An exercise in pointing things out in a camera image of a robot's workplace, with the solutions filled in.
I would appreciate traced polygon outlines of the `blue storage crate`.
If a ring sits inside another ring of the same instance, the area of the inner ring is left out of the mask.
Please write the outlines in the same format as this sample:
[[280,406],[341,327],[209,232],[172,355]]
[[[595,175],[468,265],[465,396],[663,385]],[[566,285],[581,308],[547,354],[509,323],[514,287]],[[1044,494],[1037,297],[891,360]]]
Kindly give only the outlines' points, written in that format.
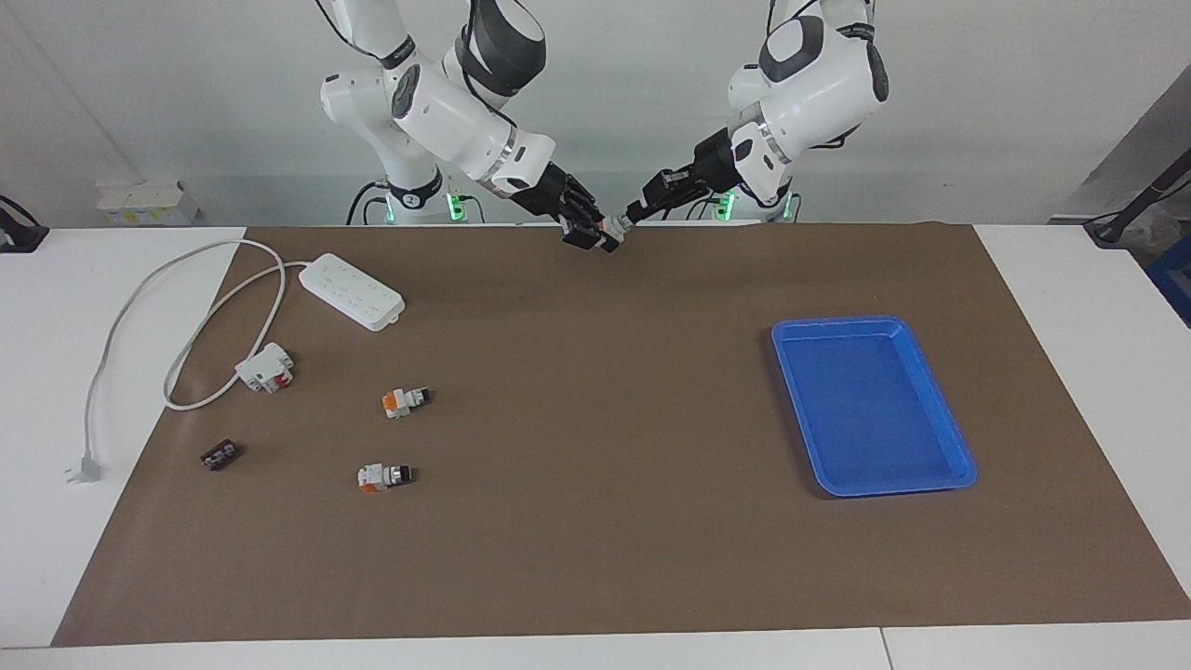
[[1191,234],[1145,267],[1145,275],[1191,328]]

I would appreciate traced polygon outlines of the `orange white switch lower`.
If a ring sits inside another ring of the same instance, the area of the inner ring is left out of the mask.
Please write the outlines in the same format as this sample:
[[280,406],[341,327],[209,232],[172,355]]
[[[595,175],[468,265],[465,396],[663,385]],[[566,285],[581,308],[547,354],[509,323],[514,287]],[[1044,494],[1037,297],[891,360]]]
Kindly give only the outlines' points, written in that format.
[[407,463],[376,462],[361,467],[357,472],[357,486],[362,491],[384,491],[391,488],[406,486],[414,480],[414,468]]

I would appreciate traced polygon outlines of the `black clamp object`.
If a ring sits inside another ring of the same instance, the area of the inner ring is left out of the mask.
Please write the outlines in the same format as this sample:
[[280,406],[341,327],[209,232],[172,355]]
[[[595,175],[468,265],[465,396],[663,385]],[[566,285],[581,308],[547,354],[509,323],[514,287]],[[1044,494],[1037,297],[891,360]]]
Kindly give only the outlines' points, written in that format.
[[33,253],[50,228],[21,203],[0,194],[0,253]]

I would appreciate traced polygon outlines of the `white cardboard box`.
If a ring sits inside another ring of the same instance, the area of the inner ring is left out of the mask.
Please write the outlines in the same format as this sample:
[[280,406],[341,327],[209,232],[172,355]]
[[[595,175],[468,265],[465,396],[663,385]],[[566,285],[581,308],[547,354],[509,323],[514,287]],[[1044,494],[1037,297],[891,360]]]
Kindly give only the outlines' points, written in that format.
[[201,209],[179,180],[98,182],[98,212],[114,226],[192,226]]

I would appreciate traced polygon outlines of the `white red circuit breaker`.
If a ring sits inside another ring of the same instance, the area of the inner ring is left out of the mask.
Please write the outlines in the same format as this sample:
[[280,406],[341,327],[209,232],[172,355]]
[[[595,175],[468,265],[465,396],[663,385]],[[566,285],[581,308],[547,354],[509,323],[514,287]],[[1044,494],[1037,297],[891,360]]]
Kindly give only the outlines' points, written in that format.
[[293,382],[294,361],[276,343],[268,343],[233,367],[235,376],[252,392],[280,392]]

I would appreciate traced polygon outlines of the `brown table mat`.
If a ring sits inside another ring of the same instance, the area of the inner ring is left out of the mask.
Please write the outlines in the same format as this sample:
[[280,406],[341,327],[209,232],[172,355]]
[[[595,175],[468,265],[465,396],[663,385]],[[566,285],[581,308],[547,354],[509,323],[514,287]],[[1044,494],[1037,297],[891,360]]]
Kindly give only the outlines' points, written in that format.
[[[250,237],[409,308],[370,332],[289,288],[293,386],[163,412],[56,646],[1191,619],[969,226]],[[919,340],[969,488],[817,484],[771,327],[868,315]],[[431,399],[389,420],[398,387]],[[362,491],[376,462],[413,482]]]

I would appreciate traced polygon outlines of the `blue plastic tray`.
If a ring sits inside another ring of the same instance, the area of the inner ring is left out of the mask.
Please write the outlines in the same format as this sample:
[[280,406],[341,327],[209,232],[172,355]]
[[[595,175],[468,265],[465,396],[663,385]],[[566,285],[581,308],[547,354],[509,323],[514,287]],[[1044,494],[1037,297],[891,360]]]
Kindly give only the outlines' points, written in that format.
[[964,490],[978,468],[925,355],[899,317],[774,324],[815,480],[830,496]]

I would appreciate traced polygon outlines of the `black pole stand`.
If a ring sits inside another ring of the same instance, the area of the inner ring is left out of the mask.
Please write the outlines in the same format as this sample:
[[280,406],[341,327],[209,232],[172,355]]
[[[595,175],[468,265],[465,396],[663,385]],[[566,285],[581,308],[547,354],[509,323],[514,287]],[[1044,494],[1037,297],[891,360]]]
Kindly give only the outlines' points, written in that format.
[[1106,212],[1105,215],[1097,215],[1081,221],[1084,230],[1091,242],[1097,248],[1117,249],[1122,248],[1120,238],[1133,221],[1143,215],[1147,209],[1155,203],[1179,194],[1191,184],[1191,148],[1184,150],[1170,165],[1158,174],[1156,179],[1145,187],[1125,207]]

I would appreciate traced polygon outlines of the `white power strip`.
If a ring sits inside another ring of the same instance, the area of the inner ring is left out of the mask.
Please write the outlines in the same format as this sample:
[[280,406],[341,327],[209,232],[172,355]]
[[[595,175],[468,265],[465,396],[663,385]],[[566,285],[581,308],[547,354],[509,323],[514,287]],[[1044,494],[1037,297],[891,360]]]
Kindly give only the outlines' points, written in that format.
[[398,323],[406,309],[399,292],[333,253],[310,261],[298,278],[306,292],[373,332]]

